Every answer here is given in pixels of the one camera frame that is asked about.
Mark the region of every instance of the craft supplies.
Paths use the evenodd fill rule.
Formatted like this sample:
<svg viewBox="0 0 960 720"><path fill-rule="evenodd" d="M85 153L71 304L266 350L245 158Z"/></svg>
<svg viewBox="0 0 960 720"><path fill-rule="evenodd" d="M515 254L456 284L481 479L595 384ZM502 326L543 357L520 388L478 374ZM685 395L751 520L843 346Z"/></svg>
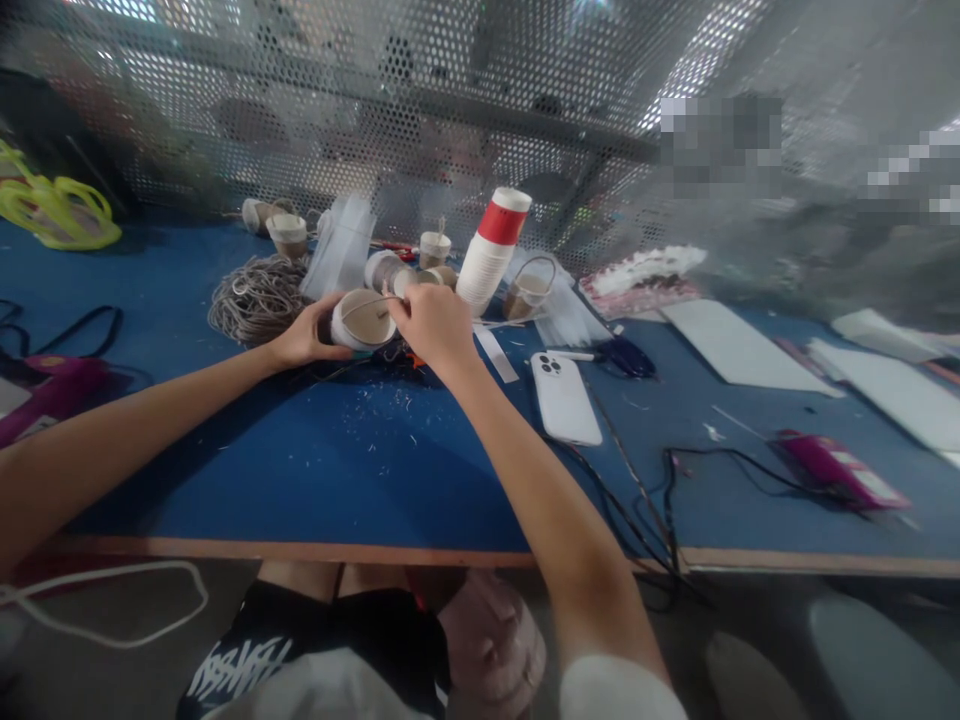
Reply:
<svg viewBox="0 0 960 720"><path fill-rule="evenodd" d="M483 348L487 357L490 358L490 363L496 368L504 384L512 383L520 379L517 371L514 370L513 365L510 364L510 359L507 357L507 354L503 351L500 343L497 342L497 338L494 337L489 328L484 327L480 323L474 323L473 334L477 336L480 347Z"/></svg>
<svg viewBox="0 0 960 720"><path fill-rule="evenodd" d="M267 232L277 252L290 260L307 254L307 221L298 215L276 213L267 218Z"/></svg>
<svg viewBox="0 0 960 720"><path fill-rule="evenodd" d="M250 258L213 293L207 322L244 345L262 345L286 330L307 304L300 283L306 261L273 255Z"/></svg>
<svg viewBox="0 0 960 720"><path fill-rule="evenodd" d="M50 182L32 174L23 153L2 140L0 161L23 176L22 182L0 183L0 216L29 230L48 248L99 250L120 239L122 231L112 220L110 204L96 188L67 177Z"/></svg>
<svg viewBox="0 0 960 720"><path fill-rule="evenodd" d="M381 250L367 260L363 270L363 283L371 290L404 297L407 287L417 284L417 271L397 257L392 250Z"/></svg>
<svg viewBox="0 0 960 720"><path fill-rule="evenodd" d="M429 270L421 270L417 273L417 280L421 285L446 285L455 288L457 286L457 271L452 267L441 265Z"/></svg>
<svg viewBox="0 0 960 720"><path fill-rule="evenodd" d="M545 347L587 347L610 339L610 331L565 282L553 284L539 310L537 332Z"/></svg>
<svg viewBox="0 0 960 720"><path fill-rule="evenodd" d="M661 308L660 312L728 383L843 397L842 391L814 377L721 303L692 300Z"/></svg>
<svg viewBox="0 0 960 720"><path fill-rule="evenodd" d="M330 222L320 232L307 276L300 284L300 292L311 300L363 286L377 221L370 201L358 195L338 197L330 210Z"/></svg>
<svg viewBox="0 0 960 720"><path fill-rule="evenodd" d="M397 330L390 313L383 312L381 302L400 300L384 297L373 290L351 290L333 309L330 336L337 345L360 352L373 352L386 345Z"/></svg>
<svg viewBox="0 0 960 720"><path fill-rule="evenodd" d="M513 188L497 188L467 248L457 294L474 317L483 315L510 264L532 198Z"/></svg>
<svg viewBox="0 0 960 720"><path fill-rule="evenodd" d="M822 340L807 348L830 377L847 380L922 444L940 454L960 452L960 398L949 390L900 360Z"/></svg>
<svg viewBox="0 0 960 720"><path fill-rule="evenodd" d="M637 317L667 305L700 297L685 275L707 253L689 245L637 251L580 280L580 290L604 320Z"/></svg>
<svg viewBox="0 0 960 720"><path fill-rule="evenodd" d="M281 198L268 203L256 198L247 198L240 207L240 217L243 218L243 225L247 228L247 232L260 237L269 237L267 220L284 212L296 214L293 201Z"/></svg>
<svg viewBox="0 0 960 720"><path fill-rule="evenodd" d="M423 233L420 236L420 269L429 270L446 263L451 244L443 230Z"/></svg>
<svg viewBox="0 0 960 720"><path fill-rule="evenodd" d="M549 277L544 279L535 271L529 270L531 264L539 262L547 266ZM525 320L535 314L550 295L550 289L557 279L557 262L545 255L536 255L527 260L517 271L510 283L507 297L503 301L503 315L507 320Z"/></svg>
<svg viewBox="0 0 960 720"><path fill-rule="evenodd" d="M946 354L919 332L898 327L869 308L838 317L830 327L850 342L907 362L927 362Z"/></svg>

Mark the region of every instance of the white paper cup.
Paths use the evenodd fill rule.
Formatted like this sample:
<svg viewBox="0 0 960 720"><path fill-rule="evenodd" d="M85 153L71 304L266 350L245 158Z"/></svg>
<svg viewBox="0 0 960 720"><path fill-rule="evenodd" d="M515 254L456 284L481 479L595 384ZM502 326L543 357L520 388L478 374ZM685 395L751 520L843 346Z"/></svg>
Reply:
<svg viewBox="0 0 960 720"><path fill-rule="evenodd" d="M373 352L393 339L397 330L396 323L387 313L388 302L385 300L360 307L383 296L373 290L351 290L333 309L333 319L330 323L330 336L336 345L345 345L360 352Z"/></svg>
<svg viewBox="0 0 960 720"><path fill-rule="evenodd" d="M267 218L266 226L278 253L291 260L307 254L307 221L302 217L278 213Z"/></svg>
<svg viewBox="0 0 960 720"><path fill-rule="evenodd" d="M420 236L420 269L443 265L450 254L451 241L446 235L425 232Z"/></svg>

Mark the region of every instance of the black shorts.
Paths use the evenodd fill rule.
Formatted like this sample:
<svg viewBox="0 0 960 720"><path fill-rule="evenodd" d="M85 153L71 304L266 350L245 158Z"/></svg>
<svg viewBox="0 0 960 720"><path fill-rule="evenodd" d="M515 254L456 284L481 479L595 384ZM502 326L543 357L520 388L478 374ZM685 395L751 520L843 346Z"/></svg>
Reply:
<svg viewBox="0 0 960 720"><path fill-rule="evenodd" d="M323 603L257 580L177 707L177 720L199 720L240 697L297 658L350 648L405 705L444 717L450 692L443 627L416 598L375 590Z"/></svg>

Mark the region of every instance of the white phone case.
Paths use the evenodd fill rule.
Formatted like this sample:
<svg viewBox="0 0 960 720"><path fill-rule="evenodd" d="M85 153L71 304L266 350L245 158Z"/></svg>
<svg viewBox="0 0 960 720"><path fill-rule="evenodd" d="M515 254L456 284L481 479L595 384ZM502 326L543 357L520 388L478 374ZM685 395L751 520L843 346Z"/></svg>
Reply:
<svg viewBox="0 0 960 720"><path fill-rule="evenodd" d="M540 401L540 417L547 435L575 445L603 442L580 369L573 360L549 352L530 358Z"/></svg>

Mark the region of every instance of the white cord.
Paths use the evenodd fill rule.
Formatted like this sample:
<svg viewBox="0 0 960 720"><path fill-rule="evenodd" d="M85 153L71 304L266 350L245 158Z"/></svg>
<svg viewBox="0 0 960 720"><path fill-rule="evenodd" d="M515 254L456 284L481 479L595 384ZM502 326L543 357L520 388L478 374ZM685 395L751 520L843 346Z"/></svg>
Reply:
<svg viewBox="0 0 960 720"><path fill-rule="evenodd" d="M150 570L172 569L186 570L190 573L191 577L193 578L193 584L197 588L197 593L200 595L200 604L194 608L189 615L186 615L185 617L177 620L175 623L167 625L167 627L163 628L162 630L158 630L152 635L148 635L145 638L140 638L139 640L114 640L106 635L95 633L92 630L85 630L84 628L76 627L74 625L68 625L67 623L60 622L59 620L50 617L50 615L40 609L36 603L28 599L31 595L36 595L37 593L42 593L46 590L60 587L61 585L72 585L74 583L84 582L87 580L102 580L103 578L117 577L119 575L132 575L138 572L149 572ZM37 583L36 585L31 585L30 587L23 588L22 590L11 585L0 585L0 608L11 603L16 603L34 620L41 625L50 628L51 630L57 630L59 632L66 633L67 635L76 635L77 637L86 638L87 640L95 642L98 645L114 648L115 650L130 650L132 648L142 647L143 645L152 643L157 638L163 637L168 632L176 630L181 625L193 620L193 618L203 611L209 600L210 595L207 593L207 588L204 586L203 580L200 578L200 571L197 570L197 566L193 563L188 563L183 560L165 560L162 562L126 565L124 567L110 568L108 570L93 570L91 572L64 575L63 577L53 578L52 580L46 580L44 582Z"/></svg>

